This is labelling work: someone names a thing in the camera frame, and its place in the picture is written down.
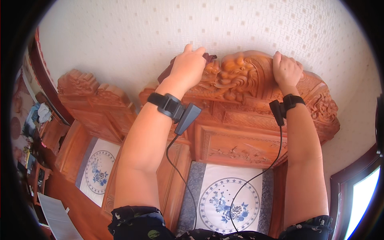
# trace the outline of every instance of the dark cloth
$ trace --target dark cloth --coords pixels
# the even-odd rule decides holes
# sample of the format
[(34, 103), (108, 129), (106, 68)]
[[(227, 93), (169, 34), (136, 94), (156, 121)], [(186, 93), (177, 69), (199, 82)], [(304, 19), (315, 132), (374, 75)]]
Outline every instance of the dark cloth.
[[(205, 229), (195, 229), (176, 237), (165, 227), (160, 210), (155, 207), (125, 206), (112, 211), (112, 223), (108, 226), (114, 240), (271, 240), (274, 239), (254, 231), (234, 232), (223, 235)], [(330, 216), (322, 215), (295, 224), (283, 231), (279, 239), (326, 240), (331, 232)]]
[[(204, 53), (203, 54), (203, 58), (205, 58), (205, 60), (207, 61), (205, 63), (205, 65), (207, 66), (208, 63), (211, 63), (213, 61), (215, 61), (217, 59), (217, 56), (216, 55), (209, 55), (208, 53)], [(160, 76), (157, 78), (157, 80), (159, 81), (159, 83), (161, 83), (166, 77), (168, 77), (170, 75), (170, 71), (172, 70), (172, 67), (173, 67), (173, 63), (175, 62), (175, 59), (176, 57), (174, 57), (171, 61), (170, 61), (170, 65), (160, 74)]]

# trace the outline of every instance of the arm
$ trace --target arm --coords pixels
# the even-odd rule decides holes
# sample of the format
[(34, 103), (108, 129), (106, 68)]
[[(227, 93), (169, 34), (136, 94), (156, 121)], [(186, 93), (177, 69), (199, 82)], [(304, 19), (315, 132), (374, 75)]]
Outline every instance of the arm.
[[(201, 79), (204, 52), (203, 47), (192, 52), (192, 45), (187, 44), (184, 52), (176, 57), (169, 77), (156, 92), (182, 99)], [(164, 155), (171, 124), (171, 118), (160, 113), (156, 105), (146, 103), (141, 109), (122, 146), (114, 208), (130, 205), (160, 209), (156, 171)]]
[[(296, 89), (303, 66), (276, 52), (273, 74), (283, 95), (300, 96)], [(328, 215), (323, 155), (312, 117), (304, 104), (287, 111), (288, 172), (284, 228), (319, 215)]]

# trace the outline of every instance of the wood carving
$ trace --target wood carving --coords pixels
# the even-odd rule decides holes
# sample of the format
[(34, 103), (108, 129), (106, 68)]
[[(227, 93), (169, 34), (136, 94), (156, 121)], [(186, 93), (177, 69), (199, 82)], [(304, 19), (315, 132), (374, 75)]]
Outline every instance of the wood carving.
[[(338, 107), (324, 81), (304, 71), (298, 91), (311, 113), (320, 142), (324, 144), (339, 131)], [(156, 88), (139, 95), (142, 104)], [(201, 81), (182, 99), (202, 112), (187, 130), (193, 140), (196, 161), (229, 166), (263, 168), (276, 158), (280, 129), (269, 107), (283, 95), (273, 77), (272, 57), (259, 51), (238, 52), (209, 63)], [(277, 164), (287, 159), (286, 125)]]
[(62, 104), (91, 135), (122, 143), (136, 118), (136, 109), (123, 90), (100, 85), (93, 74), (76, 69), (59, 78), (57, 89)]

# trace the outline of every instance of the black wire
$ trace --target black wire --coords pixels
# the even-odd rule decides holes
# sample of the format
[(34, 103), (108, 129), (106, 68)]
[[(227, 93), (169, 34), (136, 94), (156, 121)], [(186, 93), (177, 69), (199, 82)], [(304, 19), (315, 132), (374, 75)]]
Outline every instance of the black wire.
[(180, 136), (180, 135), (177, 134), (176, 137), (175, 137), (175, 138), (171, 141), (171, 143), (168, 145), (167, 150), (166, 150), (166, 156), (167, 156), (167, 159), (168, 159), (169, 163), (170, 163), (170, 164), (173, 166), (173, 168), (179, 173), (181, 179), (183, 179), (183, 181), (184, 181), (184, 183), (185, 183), (185, 185), (186, 185), (186, 187), (187, 187), (189, 193), (191, 194), (191, 197), (192, 197), (192, 200), (193, 200), (193, 205), (194, 205), (194, 207), (195, 207), (195, 225), (194, 225), (194, 227), (193, 227), (193, 230), (195, 230), (195, 229), (196, 229), (196, 223), (197, 223), (197, 208), (196, 208), (195, 199), (193, 198), (192, 192), (191, 192), (191, 190), (189, 189), (189, 187), (188, 187), (188, 185), (187, 185), (187, 182), (184, 180), (183, 176), (181, 176), (181, 173), (180, 173), (180, 171), (177, 169), (177, 167), (170, 161), (169, 156), (168, 156), (168, 150), (169, 150), (169, 148), (172, 146), (172, 144), (176, 141), (176, 139), (177, 139), (179, 136)]
[(254, 176), (253, 178), (249, 179), (246, 183), (244, 183), (244, 185), (241, 186), (241, 188), (239, 189), (239, 191), (237, 191), (235, 197), (233, 198), (232, 202), (231, 202), (231, 205), (229, 206), (229, 217), (231, 218), (231, 222), (232, 222), (232, 225), (233, 227), (235, 228), (235, 230), (238, 232), (239, 230), (237, 230), (235, 224), (233, 223), (233, 219), (232, 219), (232, 213), (231, 213), (231, 209), (232, 209), (232, 205), (233, 205), (233, 202), (235, 201), (235, 198), (236, 196), (238, 195), (238, 193), (240, 192), (240, 190), (247, 184), (249, 183), (250, 181), (252, 181), (253, 179), (255, 179), (256, 177), (260, 176), (261, 174), (265, 173), (266, 171), (268, 171), (274, 164), (275, 162), (277, 161), (277, 159), (279, 158), (280, 156), (280, 152), (281, 152), (281, 143), (283, 141), (283, 131), (281, 129), (281, 126), (280, 126), (280, 149), (279, 149), (279, 153), (277, 154), (277, 157), (276, 159), (273, 161), (273, 163), (269, 166), (269, 168), (267, 168), (265, 171), (263, 171), (262, 173), (260, 174), (257, 174), (256, 176)]

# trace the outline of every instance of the white wallpaper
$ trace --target white wallpaper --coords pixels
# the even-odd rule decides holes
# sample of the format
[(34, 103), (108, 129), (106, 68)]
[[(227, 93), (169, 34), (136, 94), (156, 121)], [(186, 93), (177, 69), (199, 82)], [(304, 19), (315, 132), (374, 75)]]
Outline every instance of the white wallpaper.
[[(72, 68), (92, 72), (99, 82), (122, 88), (136, 106), (141, 89), (156, 82), (187, 43), (219, 59), (237, 51), (279, 50), (321, 76), (339, 107), (341, 130), (323, 147), (326, 178), (373, 144), (373, 105), (366, 104), (378, 94), (369, 92), (378, 86), (377, 68), (339, 1), (57, 0), (39, 32), (54, 82)], [(355, 110), (352, 97), (363, 88), (361, 109)], [(353, 150), (344, 158), (349, 144)]]

